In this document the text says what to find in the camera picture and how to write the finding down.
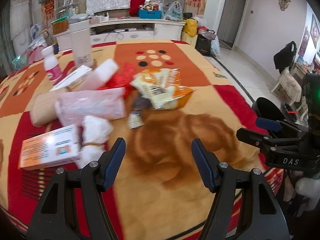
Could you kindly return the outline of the white gloved right hand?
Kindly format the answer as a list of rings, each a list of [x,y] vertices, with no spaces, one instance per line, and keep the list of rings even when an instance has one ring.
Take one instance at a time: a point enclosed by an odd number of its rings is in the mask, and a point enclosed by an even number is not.
[[[293,187],[292,183],[290,182],[289,178],[285,179],[285,192],[283,200],[288,202],[293,193],[296,192],[308,199],[305,211],[313,211],[317,206],[320,198],[320,185],[319,179],[315,180],[312,178],[300,178],[297,182],[295,187]]]

